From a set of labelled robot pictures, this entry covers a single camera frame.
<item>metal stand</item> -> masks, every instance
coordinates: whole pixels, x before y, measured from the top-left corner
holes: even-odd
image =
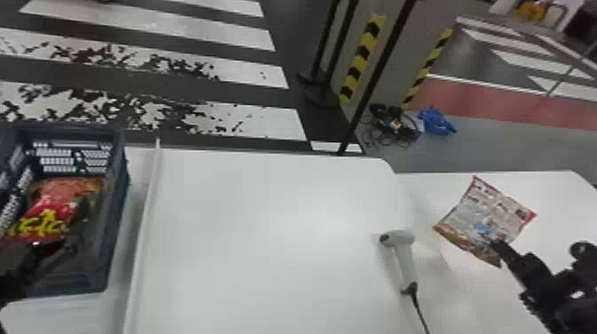
[[[339,105],[338,95],[336,95],[330,87],[331,79],[333,78],[336,67],[338,66],[340,53],[342,52],[342,47],[346,41],[346,35],[348,35],[348,29],[350,29],[350,25],[353,22],[354,12],[356,12],[356,6],[358,4],[359,0],[350,0],[348,3],[346,15],[338,34],[338,40],[336,41],[334,50],[331,53],[330,63],[328,64],[327,71],[325,71],[326,76],[321,87],[313,87],[310,89],[307,88],[305,96],[306,99],[317,107],[335,108]]]
[[[583,59],[585,59],[586,57],[588,57],[591,52],[593,52],[593,50],[595,50],[597,48],[597,40],[595,40],[585,51],[585,53],[583,53],[579,58],[577,58],[577,61],[583,61]],[[560,76],[560,79],[558,80],[557,83],[555,83],[555,85],[552,87],[551,90],[549,90],[547,92],[547,94],[545,95],[546,97],[550,97],[553,94],[553,91],[555,91],[561,84],[561,82],[563,82],[569,75],[570,73],[572,73],[572,71],[574,71],[575,67],[571,66],[568,71],[566,71],[566,73],[564,73],[563,75]]]
[[[354,130],[356,130],[356,126],[361,121],[362,114],[365,112],[365,109],[369,105],[371,95],[375,91],[375,87],[378,85],[379,78],[381,77],[382,73],[384,73],[384,69],[386,69],[387,62],[389,61],[390,57],[392,56],[392,53],[394,52],[396,42],[398,42],[398,38],[404,30],[404,26],[406,26],[406,21],[409,19],[410,13],[412,12],[412,9],[415,7],[416,2],[417,0],[405,0],[404,5],[400,10],[400,14],[398,15],[398,19],[396,19],[396,23],[394,24],[392,34],[389,36],[387,40],[386,47],[384,48],[384,51],[381,53],[378,65],[375,67],[373,75],[371,75],[371,80],[365,88],[365,92],[363,93],[361,101],[359,102],[359,105],[356,108],[356,112],[354,113],[353,119],[350,121],[348,132],[346,133],[346,136],[342,141],[342,144],[340,144],[340,148],[338,149],[338,152],[336,152],[336,155],[342,156],[346,152],[348,142],[353,137]]]
[[[322,65],[323,52],[325,51],[325,45],[328,43],[328,39],[330,38],[331,25],[334,23],[334,17],[336,16],[336,9],[338,8],[339,3],[340,0],[333,0],[331,2],[331,6],[328,11],[328,18],[326,19],[325,27],[323,28],[322,40],[319,41],[319,46],[317,47],[317,53],[315,54],[315,59],[313,60],[313,66],[311,67],[311,70],[308,72],[300,71],[297,73],[297,78],[303,84],[323,83],[319,68]]]

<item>white floor marking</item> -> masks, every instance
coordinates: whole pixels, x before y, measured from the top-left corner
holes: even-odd
[[[460,24],[465,24],[470,27],[485,28],[487,30],[493,30],[493,31],[497,31],[497,32],[512,35],[512,36],[522,37],[521,34],[517,33],[513,29],[502,27],[502,26],[499,26],[496,24],[479,21],[479,20],[468,19],[468,18],[465,18],[462,16],[458,16],[456,18],[456,22],[458,22]]]
[[[556,83],[555,80],[544,79],[538,76],[529,76],[529,78],[543,87],[543,89],[546,91],[551,90]],[[558,88],[553,91],[552,95],[597,102],[597,88],[587,87],[575,83],[561,83]]]
[[[537,38],[540,38],[542,41],[550,44],[551,46],[559,49],[560,51],[567,53],[569,56],[574,57],[575,59],[579,59],[581,57],[580,53],[570,49],[569,47],[558,43],[557,41],[554,41],[552,38],[550,37],[545,37],[545,36],[541,36],[541,35],[537,35]],[[594,69],[595,71],[597,71],[597,64],[595,64],[594,62],[592,62],[591,60],[588,59],[584,59],[583,63],[585,63],[585,65],[587,65],[589,68]]]
[[[311,141],[311,147],[314,151],[337,152],[340,148],[340,143],[330,141]],[[362,153],[359,144],[348,144],[346,151],[350,153]]]
[[[510,53],[510,52],[503,52],[498,50],[491,50],[495,53],[499,58],[503,61],[507,62],[510,65],[515,65],[518,67],[523,68],[534,68],[539,69],[546,72],[552,72],[557,74],[564,74],[566,71],[570,69],[570,65],[562,64],[557,61],[551,60],[541,60],[538,58],[522,56],[520,54]],[[581,77],[584,79],[593,80],[592,76],[589,76],[587,73],[581,71],[580,69],[573,69],[570,72],[571,76]]]
[[[219,11],[235,12],[242,15],[263,17],[261,5],[257,1],[247,0],[170,0],[176,3],[193,4]]]
[[[26,30],[0,28],[0,54],[288,88],[283,70],[278,66],[39,34]]]
[[[541,36],[541,35],[535,35],[535,36],[538,39],[542,40],[543,42],[546,42],[547,44],[550,44],[554,48],[560,50],[561,52],[564,52],[564,53],[568,54],[569,56],[572,56],[573,58],[580,58],[580,54],[578,54],[578,52],[576,52],[562,44],[559,44],[558,42],[556,42],[555,40],[553,40],[550,37]]]
[[[463,79],[463,78],[459,78],[459,77],[455,77],[455,76],[441,76],[441,75],[435,75],[432,73],[432,74],[428,74],[426,77],[430,77],[430,78],[438,79],[438,80],[444,80],[444,81],[451,81],[451,82],[459,83],[459,84],[472,84],[475,86],[496,88],[496,89],[504,90],[504,91],[517,91],[517,92],[526,92],[528,94],[545,95],[544,91],[537,91],[537,90],[531,90],[528,88],[507,86],[505,84],[498,84],[498,83],[485,83],[483,81]]]
[[[585,63],[585,65],[587,65],[589,68],[594,69],[595,71],[597,71],[597,64],[595,64],[594,62],[592,62],[591,60],[588,59],[584,59],[583,62]]]
[[[190,134],[306,141],[295,109],[209,101],[186,103],[151,95],[0,81],[0,120],[20,118],[117,122],[141,131],[176,126]]]
[[[549,52],[548,50],[546,50],[538,45],[532,44],[532,43],[518,41],[515,39],[511,39],[511,38],[505,38],[505,37],[485,34],[485,33],[470,30],[470,29],[462,29],[462,30],[464,32],[466,32],[470,37],[472,37],[473,39],[475,39],[479,42],[497,44],[497,45],[501,45],[501,46],[520,49],[520,50],[527,51],[527,52],[534,52],[534,53],[544,54],[546,56],[553,56],[553,53]]]
[[[21,8],[20,12],[167,36],[275,50],[272,37],[264,29],[190,18],[122,4],[101,4],[97,1],[83,0],[32,0]]]

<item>chip bag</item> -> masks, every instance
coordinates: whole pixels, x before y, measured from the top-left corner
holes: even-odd
[[[33,205],[2,240],[48,242],[61,238],[68,233],[77,208],[83,202],[93,206],[102,186],[102,178],[55,178],[35,183],[29,189]]]
[[[502,194],[489,183],[473,177],[457,206],[433,229],[475,257],[501,267],[492,241],[511,243],[537,214]]]

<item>plastic basket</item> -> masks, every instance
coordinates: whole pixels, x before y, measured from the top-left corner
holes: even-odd
[[[102,291],[107,286],[129,173],[124,137],[111,128],[73,123],[15,123],[0,134],[0,235],[27,209],[28,187],[60,176],[100,176],[103,189],[85,224],[68,236],[75,251],[28,292],[30,297]],[[0,273],[15,250],[0,247]],[[51,262],[62,254],[56,254]]]

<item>blue tool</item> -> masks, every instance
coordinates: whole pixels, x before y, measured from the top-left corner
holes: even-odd
[[[425,130],[433,134],[447,136],[452,132],[456,132],[454,125],[446,121],[439,109],[432,107],[423,109],[418,113],[418,119],[423,120]]]

